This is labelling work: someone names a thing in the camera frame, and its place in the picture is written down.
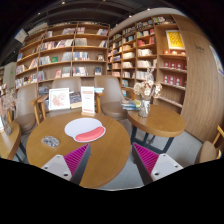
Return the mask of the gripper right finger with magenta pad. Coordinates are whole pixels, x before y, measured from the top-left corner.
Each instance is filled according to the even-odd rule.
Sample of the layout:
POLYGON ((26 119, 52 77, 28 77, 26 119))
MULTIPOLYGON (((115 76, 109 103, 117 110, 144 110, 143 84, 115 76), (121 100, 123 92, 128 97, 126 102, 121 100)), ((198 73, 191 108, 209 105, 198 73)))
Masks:
POLYGON ((144 185, 182 169, 168 154, 157 154, 137 143, 132 144, 132 154, 144 185))

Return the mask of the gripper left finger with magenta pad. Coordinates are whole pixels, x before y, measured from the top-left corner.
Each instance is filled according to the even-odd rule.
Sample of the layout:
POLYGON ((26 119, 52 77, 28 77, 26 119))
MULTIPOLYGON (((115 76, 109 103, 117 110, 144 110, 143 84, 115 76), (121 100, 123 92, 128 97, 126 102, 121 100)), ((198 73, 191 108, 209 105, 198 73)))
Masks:
POLYGON ((90 145, 85 144, 64 156, 57 154, 42 169, 79 185, 90 155, 90 145))

